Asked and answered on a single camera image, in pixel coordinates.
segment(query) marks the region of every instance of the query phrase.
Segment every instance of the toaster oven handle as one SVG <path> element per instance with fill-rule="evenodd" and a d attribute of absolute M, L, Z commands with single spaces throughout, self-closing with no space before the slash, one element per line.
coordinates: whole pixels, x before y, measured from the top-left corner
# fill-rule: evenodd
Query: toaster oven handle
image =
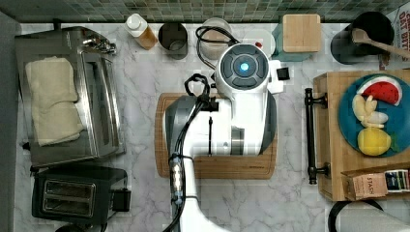
<path fill-rule="evenodd" d="M 305 89 L 305 107 L 307 115 L 307 158 L 308 158 L 308 180 L 311 185 L 317 184 L 317 174 L 325 174 L 329 177 L 331 172 L 331 165 L 325 163 L 321 168 L 316 167 L 316 155 L 314 153 L 314 126 L 313 126 L 313 106 L 316 104 L 322 104 L 323 107 L 328 107 L 328 95 L 325 93 L 324 96 L 318 99 L 313 98 L 312 89 Z"/>
<path fill-rule="evenodd" d="M 101 74 L 101 79 L 102 79 L 102 85 L 103 85 L 103 94 L 106 99 L 106 105 L 108 107 L 108 114 L 109 114 L 109 122 L 111 122 L 110 125 L 110 130 L 111 130 L 111 137 L 112 137 L 112 143 L 114 146 L 118 146 L 118 139 L 117 136 L 118 134 L 116 133 L 116 124 L 117 124 L 117 118 L 116 114 L 114 113 L 114 106 L 113 106 L 113 98 L 112 98 L 112 93 L 111 93 L 111 88 L 110 88 L 110 82 L 109 82 L 109 73 L 106 68 L 106 64 L 103 58 L 100 57 L 99 61 L 96 62 L 99 73 Z"/>

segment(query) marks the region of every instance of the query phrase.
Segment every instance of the toaster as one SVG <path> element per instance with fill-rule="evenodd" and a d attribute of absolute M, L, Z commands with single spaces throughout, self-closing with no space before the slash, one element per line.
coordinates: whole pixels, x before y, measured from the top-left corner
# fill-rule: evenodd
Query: toaster
<path fill-rule="evenodd" d="M 35 175 L 32 216 L 74 224 L 106 224 L 115 212 L 130 209 L 127 172 L 66 164 Z"/>

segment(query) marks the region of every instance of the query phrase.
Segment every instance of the toaster oven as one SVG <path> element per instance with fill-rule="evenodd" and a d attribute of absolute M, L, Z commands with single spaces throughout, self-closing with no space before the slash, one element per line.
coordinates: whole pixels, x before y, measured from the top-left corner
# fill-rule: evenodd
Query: toaster oven
<path fill-rule="evenodd" d="M 114 43 L 87 28 L 70 27 L 17 36 L 15 51 L 33 167 L 125 153 L 113 75 Z M 35 135 L 25 66 L 48 57 L 65 58 L 73 67 L 73 82 L 78 94 L 74 105 L 84 130 L 76 140 L 40 146 Z"/>

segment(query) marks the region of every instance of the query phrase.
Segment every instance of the wooden cutting board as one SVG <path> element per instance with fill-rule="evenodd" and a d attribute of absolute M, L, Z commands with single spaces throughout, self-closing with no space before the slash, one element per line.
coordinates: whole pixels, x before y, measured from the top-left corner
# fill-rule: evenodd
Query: wooden cutting board
<path fill-rule="evenodd" d="M 184 94 L 161 94 L 155 119 L 155 157 L 160 176 L 169 177 L 168 151 L 162 135 L 165 110 Z M 270 179 L 275 170 L 278 137 L 257 157 L 198 157 L 194 160 L 195 177 L 204 179 Z"/>
<path fill-rule="evenodd" d="M 377 173 L 386 170 L 410 168 L 410 148 L 389 158 L 374 158 L 363 155 L 351 147 L 341 134 L 338 125 L 338 106 L 344 92 L 353 82 L 365 75 L 386 73 L 410 83 L 410 71 L 360 71 L 327 72 L 313 80 L 315 97 L 328 93 L 328 108 L 314 107 L 316 125 L 317 166 L 331 164 L 331 177 L 318 175 L 319 190 L 333 201 L 347 200 L 345 197 L 343 173 Z"/>

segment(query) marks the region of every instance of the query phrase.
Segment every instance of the toaster oven glass door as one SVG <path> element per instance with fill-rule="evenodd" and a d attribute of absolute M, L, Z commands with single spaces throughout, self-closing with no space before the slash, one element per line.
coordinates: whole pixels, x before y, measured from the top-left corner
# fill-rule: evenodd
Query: toaster oven glass door
<path fill-rule="evenodd" d="M 83 69 L 91 124 L 98 156 L 118 150 L 118 115 L 113 99 L 111 62 L 96 53 L 83 53 Z"/>

